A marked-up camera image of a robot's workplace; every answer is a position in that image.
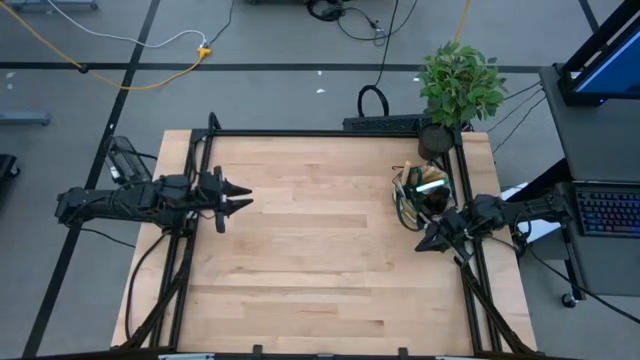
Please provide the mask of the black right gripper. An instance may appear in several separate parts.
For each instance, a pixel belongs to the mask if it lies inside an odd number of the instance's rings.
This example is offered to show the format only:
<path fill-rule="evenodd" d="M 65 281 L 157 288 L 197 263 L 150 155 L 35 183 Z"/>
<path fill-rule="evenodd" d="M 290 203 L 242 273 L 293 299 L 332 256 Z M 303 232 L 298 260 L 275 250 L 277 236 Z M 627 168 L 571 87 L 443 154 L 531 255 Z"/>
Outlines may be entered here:
<path fill-rule="evenodd" d="M 469 222 L 461 212 L 447 210 L 440 222 L 432 222 L 425 228 L 424 238 L 415 247 L 416 252 L 440 252 L 452 250 L 459 265 L 467 265 L 478 253 L 480 239 L 468 229 Z"/>

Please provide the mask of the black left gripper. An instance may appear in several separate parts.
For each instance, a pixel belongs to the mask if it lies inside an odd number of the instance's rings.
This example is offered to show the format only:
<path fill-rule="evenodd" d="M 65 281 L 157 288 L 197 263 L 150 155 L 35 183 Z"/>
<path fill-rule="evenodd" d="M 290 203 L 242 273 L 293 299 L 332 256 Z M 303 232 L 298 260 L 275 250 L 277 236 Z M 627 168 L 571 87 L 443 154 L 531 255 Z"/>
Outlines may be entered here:
<path fill-rule="evenodd" d="M 226 199 L 226 196 L 249 195 L 252 190 L 229 182 L 224 178 L 220 166 L 215 166 L 211 172 L 202 172 L 197 188 L 207 203 L 205 208 L 212 210 L 214 213 L 215 227 L 218 233 L 226 231 L 225 216 L 230 217 L 235 212 L 253 203 L 252 199 Z"/>

